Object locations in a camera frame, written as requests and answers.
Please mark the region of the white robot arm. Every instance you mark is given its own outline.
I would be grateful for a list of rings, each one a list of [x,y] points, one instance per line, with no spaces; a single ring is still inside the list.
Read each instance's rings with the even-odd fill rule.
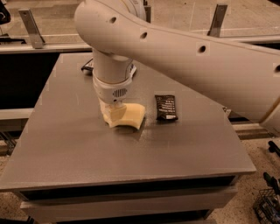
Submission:
[[[103,111],[125,99],[138,61],[280,134],[279,51],[150,24],[139,0],[83,0],[74,22]]]

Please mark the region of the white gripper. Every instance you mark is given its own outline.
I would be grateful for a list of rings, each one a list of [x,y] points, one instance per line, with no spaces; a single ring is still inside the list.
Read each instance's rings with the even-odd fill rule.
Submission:
[[[132,76],[128,68],[93,70],[94,90],[97,93],[104,121],[115,122],[122,117],[123,105],[120,103],[130,91]]]

